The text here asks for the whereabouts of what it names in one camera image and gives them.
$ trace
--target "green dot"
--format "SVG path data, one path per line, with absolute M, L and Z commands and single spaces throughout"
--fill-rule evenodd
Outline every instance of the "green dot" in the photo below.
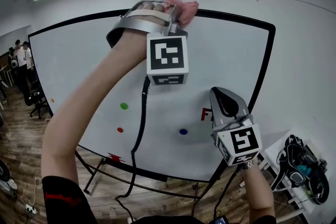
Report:
M 128 108 L 128 105 L 126 103 L 121 103 L 120 107 L 121 107 L 121 109 L 126 110 Z

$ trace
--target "power strip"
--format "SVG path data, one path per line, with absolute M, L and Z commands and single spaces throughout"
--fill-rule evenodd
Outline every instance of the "power strip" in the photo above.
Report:
M 37 213 L 36 209 L 33 208 L 33 207 L 30 206 L 30 205 L 26 205 L 26 210 L 27 210 L 28 212 L 30 212 L 30 213 L 35 214 L 35 215 L 36 215 L 36 213 Z

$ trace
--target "wristwatch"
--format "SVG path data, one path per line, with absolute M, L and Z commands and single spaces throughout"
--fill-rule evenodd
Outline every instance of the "wristwatch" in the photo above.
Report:
M 242 169 L 243 169 L 243 170 L 250 169 L 250 168 L 252 168 L 253 166 L 255 166 L 255 164 L 256 164 L 255 160 L 252 159 L 252 160 L 250 160 L 250 161 L 244 163 Z

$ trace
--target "white wall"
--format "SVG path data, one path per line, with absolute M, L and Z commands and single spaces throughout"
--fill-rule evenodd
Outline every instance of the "white wall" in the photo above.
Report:
M 197 0 L 203 9 L 243 15 L 276 26 L 267 73 L 253 109 L 264 147 L 304 126 L 328 161 L 328 201 L 306 215 L 329 223 L 336 202 L 336 0 Z
M 28 41 L 27 27 L 20 28 L 0 37 L 0 55 L 8 52 L 10 47 L 15 47 L 15 41 Z
M 132 7 L 140 0 L 39 0 L 0 10 L 0 36 L 30 26 L 28 34 L 75 17 Z

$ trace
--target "whiteboard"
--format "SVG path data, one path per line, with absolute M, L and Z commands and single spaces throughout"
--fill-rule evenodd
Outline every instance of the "whiteboard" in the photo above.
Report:
M 99 17 L 76 18 L 29 36 L 38 77 L 53 113 L 111 49 L 106 35 L 118 17 Z M 249 18 L 200 10 L 186 31 L 187 82 L 150 86 L 136 166 L 169 177 L 208 182 L 223 160 L 210 137 L 211 113 L 201 120 L 203 109 L 211 108 L 209 90 L 214 86 L 229 89 L 247 104 L 255 93 L 254 103 L 275 29 Z M 80 146 L 105 157 L 113 154 L 121 163 L 132 165 L 130 152 L 139 131 L 145 76 L 144 61 L 117 83 L 93 116 Z M 127 103 L 128 109 L 121 109 L 121 102 Z M 180 134 L 181 129 L 187 134 Z

